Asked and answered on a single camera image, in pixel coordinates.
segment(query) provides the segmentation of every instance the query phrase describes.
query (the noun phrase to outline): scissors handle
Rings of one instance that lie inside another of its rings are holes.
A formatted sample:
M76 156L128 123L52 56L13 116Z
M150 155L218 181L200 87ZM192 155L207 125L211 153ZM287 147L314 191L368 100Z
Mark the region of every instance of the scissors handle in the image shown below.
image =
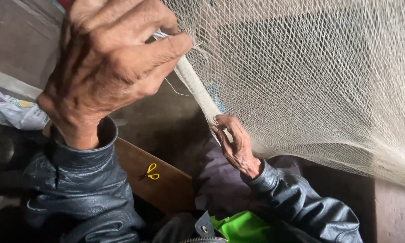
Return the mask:
M155 164L155 163L152 163L152 164L148 167L147 174L150 173L150 171L154 170L155 168L156 168L156 164Z
M150 179L152 179L152 180L157 180L157 179L159 179L159 174L148 175L148 177L150 177Z

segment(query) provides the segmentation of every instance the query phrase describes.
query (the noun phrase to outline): jacket sleeve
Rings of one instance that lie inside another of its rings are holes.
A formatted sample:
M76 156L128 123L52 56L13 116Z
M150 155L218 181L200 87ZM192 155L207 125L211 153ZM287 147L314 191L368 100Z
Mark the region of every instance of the jacket sleeve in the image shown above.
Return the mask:
M258 198L268 200L271 213L321 242L361 243L359 220L343 202L322 198L304 178L266 162L256 179L245 181Z
M100 148L91 151L68 147L56 130L51 132L51 141L24 172L38 192L27 202L27 222L42 228L51 219L69 219L72 227L61 232L66 243L139 242L137 230L144 223L114 154L118 130L113 119L102 119L97 128Z

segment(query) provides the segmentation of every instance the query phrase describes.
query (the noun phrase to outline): sleeve cuff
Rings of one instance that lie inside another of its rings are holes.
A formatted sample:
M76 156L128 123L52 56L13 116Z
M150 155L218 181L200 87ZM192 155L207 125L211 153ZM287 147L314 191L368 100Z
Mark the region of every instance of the sleeve cuff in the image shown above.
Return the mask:
M45 147L48 160L57 166L83 169L105 163L114 154L114 142L118 136L118 128L114 120L106 116L97 125L99 148L79 150L67 146L59 139L59 132L51 127L51 141Z
M265 160L261 160L263 172L255 179L249 178L247 175L240 173L241 179L252 190L269 191L273 189L281 176L282 171L271 167Z

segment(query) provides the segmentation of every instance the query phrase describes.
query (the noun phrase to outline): black leather jacket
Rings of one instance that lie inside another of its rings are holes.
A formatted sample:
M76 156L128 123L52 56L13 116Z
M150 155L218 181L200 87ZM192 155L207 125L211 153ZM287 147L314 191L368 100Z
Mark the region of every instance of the black leather jacket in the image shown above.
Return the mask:
M114 154L117 127L109 117L98 127L100 148L80 151L55 135L26 168L25 176L39 194L27 202L26 219L34 227L65 218L61 241L72 242L223 242L207 212L174 215L152 235L135 212L126 173ZM344 203L320 197L302 177L264 162L255 180L243 180L270 206L267 215L278 242L362 242L356 215Z

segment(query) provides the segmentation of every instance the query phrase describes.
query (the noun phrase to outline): yellow scissors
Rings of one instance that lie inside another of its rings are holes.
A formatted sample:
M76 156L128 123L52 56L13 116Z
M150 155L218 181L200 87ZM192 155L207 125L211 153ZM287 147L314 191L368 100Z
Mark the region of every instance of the yellow scissors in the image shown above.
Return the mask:
M152 180L157 180L157 179L159 179L159 174L152 174L152 175L149 175L149 173L150 173L152 170L154 170L155 168L156 168L156 164L155 164L155 163L152 163L152 164L148 167L147 173L146 173L145 175L141 176L141 178L140 178L139 180L144 179L144 177L149 177L149 178L152 179Z

